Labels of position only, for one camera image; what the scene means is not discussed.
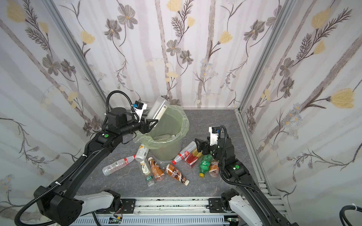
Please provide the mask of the green soda bottle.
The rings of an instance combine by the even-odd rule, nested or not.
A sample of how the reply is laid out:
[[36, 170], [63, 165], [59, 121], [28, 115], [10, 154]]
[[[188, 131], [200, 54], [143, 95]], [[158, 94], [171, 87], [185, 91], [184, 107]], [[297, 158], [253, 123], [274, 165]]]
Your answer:
[[213, 160], [213, 157], [211, 154], [207, 154], [207, 155], [203, 156], [200, 166], [199, 166], [199, 169], [200, 169], [199, 176], [201, 178], [204, 178], [205, 174], [209, 171], [212, 160]]

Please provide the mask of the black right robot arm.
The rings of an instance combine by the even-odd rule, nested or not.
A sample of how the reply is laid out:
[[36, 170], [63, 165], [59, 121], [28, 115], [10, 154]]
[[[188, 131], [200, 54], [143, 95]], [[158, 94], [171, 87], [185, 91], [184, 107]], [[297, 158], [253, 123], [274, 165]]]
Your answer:
[[222, 180], [236, 186], [222, 193], [224, 212], [234, 212], [248, 226], [297, 226], [280, 213], [253, 180], [247, 167], [236, 158], [235, 148], [225, 126], [210, 127], [206, 140], [196, 138], [197, 151], [218, 162]]

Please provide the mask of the brown milk-tea bottle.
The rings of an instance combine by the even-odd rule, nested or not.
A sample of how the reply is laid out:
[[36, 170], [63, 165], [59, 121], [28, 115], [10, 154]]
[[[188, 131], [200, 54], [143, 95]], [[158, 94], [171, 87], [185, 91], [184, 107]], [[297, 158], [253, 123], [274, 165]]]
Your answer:
[[209, 167], [209, 171], [208, 171], [209, 175], [213, 178], [216, 178], [219, 176], [219, 167], [218, 167], [218, 161], [217, 160], [213, 160], [210, 163], [210, 167]]

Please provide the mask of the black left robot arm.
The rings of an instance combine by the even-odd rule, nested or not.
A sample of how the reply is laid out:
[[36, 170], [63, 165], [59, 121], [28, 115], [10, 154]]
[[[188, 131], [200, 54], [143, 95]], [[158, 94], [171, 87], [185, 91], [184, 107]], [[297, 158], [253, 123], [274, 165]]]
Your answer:
[[80, 186], [97, 167], [97, 165], [123, 141], [123, 136], [136, 131], [149, 133], [158, 123], [157, 119], [143, 119], [130, 103], [131, 111], [116, 107], [109, 108], [109, 101], [114, 94], [126, 94], [122, 91], [112, 91], [106, 98], [106, 116], [101, 131], [88, 141], [79, 159], [56, 181], [48, 187], [40, 186], [34, 192], [34, 199], [24, 205], [15, 215], [14, 223], [24, 226], [21, 216], [32, 205], [37, 204], [40, 213], [49, 218], [44, 225], [71, 225], [79, 216], [89, 213], [88, 204], [75, 198]]

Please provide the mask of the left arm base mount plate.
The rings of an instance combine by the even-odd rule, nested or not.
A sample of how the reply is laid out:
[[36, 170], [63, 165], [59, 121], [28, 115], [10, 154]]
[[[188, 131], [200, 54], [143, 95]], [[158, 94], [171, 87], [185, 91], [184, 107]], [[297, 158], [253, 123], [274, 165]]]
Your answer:
[[136, 199], [120, 199], [116, 202], [115, 215], [117, 214], [133, 214]]

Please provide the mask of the clear water bottle red cap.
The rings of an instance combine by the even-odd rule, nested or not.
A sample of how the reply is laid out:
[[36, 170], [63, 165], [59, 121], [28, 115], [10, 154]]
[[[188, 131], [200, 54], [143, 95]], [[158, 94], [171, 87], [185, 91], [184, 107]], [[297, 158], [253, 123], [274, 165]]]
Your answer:
[[131, 155], [129, 157], [126, 157], [126, 158], [123, 158], [123, 159], [119, 159], [117, 160], [116, 162], [108, 165], [108, 166], [105, 166], [103, 169], [102, 169], [102, 172], [105, 176], [109, 176], [111, 175], [112, 173], [122, 169], [123, 167], [129, 165], [129, 163], [131, 163], [133, 160], [135, 159], [135, 155]]

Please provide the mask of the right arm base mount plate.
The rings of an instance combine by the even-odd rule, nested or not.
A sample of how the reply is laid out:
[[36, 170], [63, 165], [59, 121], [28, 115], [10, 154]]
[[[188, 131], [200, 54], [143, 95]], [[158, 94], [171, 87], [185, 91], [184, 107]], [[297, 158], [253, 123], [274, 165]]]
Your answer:
[[226, 213], [226, 200], [223, 198], [209, 198], [207, 208], [210, 213]]

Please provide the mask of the clear square plastic bottle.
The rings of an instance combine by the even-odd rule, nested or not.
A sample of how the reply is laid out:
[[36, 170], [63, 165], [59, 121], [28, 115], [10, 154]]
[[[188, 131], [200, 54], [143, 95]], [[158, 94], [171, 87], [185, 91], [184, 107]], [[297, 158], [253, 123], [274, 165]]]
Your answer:
[[151, 110], [149, 111], [146, 119], [147, 120], [160, 120], [163, 114], [165, 113], [166, 109], [169, 107], [170, 102], [163, 98], [158, 97], [152, 106]]

